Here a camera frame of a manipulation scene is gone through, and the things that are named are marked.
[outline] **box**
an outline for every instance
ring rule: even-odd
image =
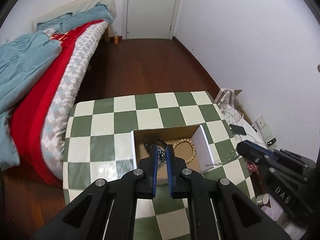
[[[131,131],[131,136],[133,167],[135,169],[141,159],[149,157],[149,152],[144,147],[144,142],[150,137],[160,138],[166,144],[174,144],[179,139],[191,138],[196,147],[196,156],[187,164],[187,167],[199,173],[203,173],[213,167],[214,160],[202,125],[134,130]],[[190,144],[182,143],[175,148],[174,154],[177,157],[188,160],[192,156],[192,148]],[[157,173],[157,184],[161,185],[167,182],[167,166],[165,165]]]

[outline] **blue blanket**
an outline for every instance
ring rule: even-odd
[[[20,164],[10,137],[9,114],[23,99],[61,52],[59,41],[44,33],[21,35],[0,45],[0,166],[6,170]]]
[[[56,32],[66,33],[67,31],[70,31],[85,23],[101,19],[110,23],[113,23],[114,20],[111,14],[109,13],[108,9],[104,5],[98,4],[90,10],[83,13],[79,13],[74,16],[71,13],[68,13],[51,21],[45,23],[38,23],[37,30],[44,31],[46,29],[51,28],[54,29]]]

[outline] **smartphone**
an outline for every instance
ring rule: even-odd
[[[234,134],[247,135],[242,126],[231,124],[230,128]]]

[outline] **bracelet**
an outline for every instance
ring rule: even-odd
[[[179,141],[177,141],[174,145],[173,145],[173,149],[175,149],[180,143],[183,143],[183,142],[187,142],[188,144],[190,144],[190,146],[192,147],[192,156],[190,157],[189,160],[185,160],[186,164],[192,162],[192,160],[195,158],[195,155],[196,155],[196,147],[194,146],[193,142],[191,139],[181,139]]]

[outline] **wooden bed leg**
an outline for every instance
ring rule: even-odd
[[[109,26],[106,28],[104,32],[104,42],[109,42]]]

